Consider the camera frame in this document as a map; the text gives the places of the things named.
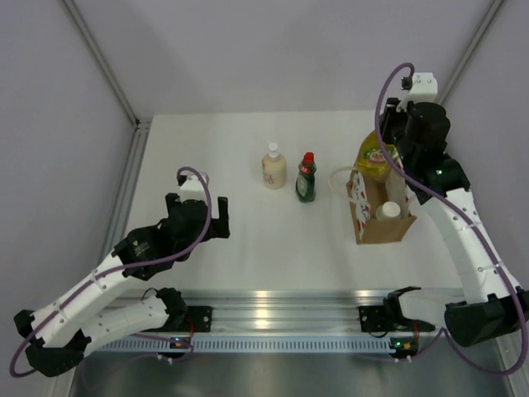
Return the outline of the white capped bottle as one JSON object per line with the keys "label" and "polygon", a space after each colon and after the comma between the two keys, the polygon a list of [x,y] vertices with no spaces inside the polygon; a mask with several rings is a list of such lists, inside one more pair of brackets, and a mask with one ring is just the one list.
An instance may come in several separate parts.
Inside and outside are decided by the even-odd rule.
{"label": "white capped bottle", "polygon": [[393,201],[387,201],[381,204],[375,211],[375,217],[379,221],[399,220],[401,216],[402,211],[400,206]]}

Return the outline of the burlap canvas bag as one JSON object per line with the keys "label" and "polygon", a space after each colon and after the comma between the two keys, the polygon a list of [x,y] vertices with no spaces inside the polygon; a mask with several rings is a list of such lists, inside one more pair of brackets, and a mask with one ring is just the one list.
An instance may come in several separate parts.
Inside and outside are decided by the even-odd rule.
{"label": "burlap canvas bag", "polygon": [[[411,194],[404,178],[390,170],[384,179],[371,179],[353,170],[346,186],[350,212],[358,244],[385,244],[400,242],[417,220],[411,213]],[[393,201],[402,211],[399,220],[379,221],[375,211],[381,204]]]}

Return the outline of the yellow dish soap bottle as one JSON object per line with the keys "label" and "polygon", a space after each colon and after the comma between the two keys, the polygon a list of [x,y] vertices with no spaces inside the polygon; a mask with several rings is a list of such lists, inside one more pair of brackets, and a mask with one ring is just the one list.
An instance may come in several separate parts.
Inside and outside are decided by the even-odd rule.
{"label": "yellow dish soap bottle", "polygon": [[356,169],[371,179],[384,179],[391,166],[380,149],[376,131],[372,131],[360,145]]}

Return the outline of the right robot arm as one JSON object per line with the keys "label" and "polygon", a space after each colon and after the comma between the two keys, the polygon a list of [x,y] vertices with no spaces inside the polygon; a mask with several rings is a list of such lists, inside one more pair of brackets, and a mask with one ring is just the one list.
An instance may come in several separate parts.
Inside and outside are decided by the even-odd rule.
{"label": "right robot arm", "polygon": [[474,205],[460,163],[446,153],[450,120],[430,102],[387,100],[382,139],[396,146],[409,187],[435,223],[455,264],[463,298],[407,287],[388,295],[386,322],[405,328],[418,321],[448,330],[462,347],[521,329],[528,320],[528,293],[500,261]]}

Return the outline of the green dish soap bottle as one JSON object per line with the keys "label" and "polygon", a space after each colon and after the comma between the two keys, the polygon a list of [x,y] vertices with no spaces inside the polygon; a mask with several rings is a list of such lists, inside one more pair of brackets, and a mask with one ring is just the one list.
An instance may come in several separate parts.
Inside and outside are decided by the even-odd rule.
{"label": "green dish soap bottle", "polygon": [[313,152],[306,152],[298,165],[295,191],[300,202],[310,203],[315,199],[315,174],[317,166]]}

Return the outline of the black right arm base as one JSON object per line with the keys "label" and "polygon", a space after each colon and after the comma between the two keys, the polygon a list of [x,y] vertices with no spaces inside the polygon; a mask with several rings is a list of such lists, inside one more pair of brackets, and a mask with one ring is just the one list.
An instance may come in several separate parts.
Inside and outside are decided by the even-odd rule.
{"label": "black right arm base", "polygon": [[362,332],[382,337],[391,329],[383,306],[359,306],[358,312]]}

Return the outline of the cream pump soap bottle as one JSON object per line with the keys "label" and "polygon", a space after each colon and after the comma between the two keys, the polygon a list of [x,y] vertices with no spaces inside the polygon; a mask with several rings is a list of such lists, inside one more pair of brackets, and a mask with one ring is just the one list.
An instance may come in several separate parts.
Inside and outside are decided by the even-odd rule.
{"label": "cream pump soap bottle", "polygon": [[262,158],[261,165],[264,186],[269,189],[283,188],[286,183],[286,158],[276,142],[268,144],[268,152]]}

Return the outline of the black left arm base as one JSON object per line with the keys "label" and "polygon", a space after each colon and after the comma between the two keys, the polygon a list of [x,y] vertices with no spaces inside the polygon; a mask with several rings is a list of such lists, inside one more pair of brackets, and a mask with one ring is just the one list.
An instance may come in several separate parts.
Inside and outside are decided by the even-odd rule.
{"label": "black left arm base", "polygon": [[212,313],[213,307],[211,306],[189,306],[177,331],[190,334],[211,332]]}

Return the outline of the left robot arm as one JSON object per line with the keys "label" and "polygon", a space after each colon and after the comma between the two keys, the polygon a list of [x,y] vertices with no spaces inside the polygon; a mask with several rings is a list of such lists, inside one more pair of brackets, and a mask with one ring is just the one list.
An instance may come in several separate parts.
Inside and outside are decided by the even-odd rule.
{"label": "left robot arm", "polygon": [[174,288],[158,289],[127,307],[104,310],[175,262],[186,261],[197,244],[230,236],[226,197],[217,200],[217,218],[212,218],[204,200],[183,201],[177,194],[167,194],[165,202],[166,218],[129,232],[68,293],[42,309],[15,315],[17,331],[25,339],[17,352],[26,356],[31,373],[55,377],[109,342],[144,331],[177,331],[186,323],[188,306]]}

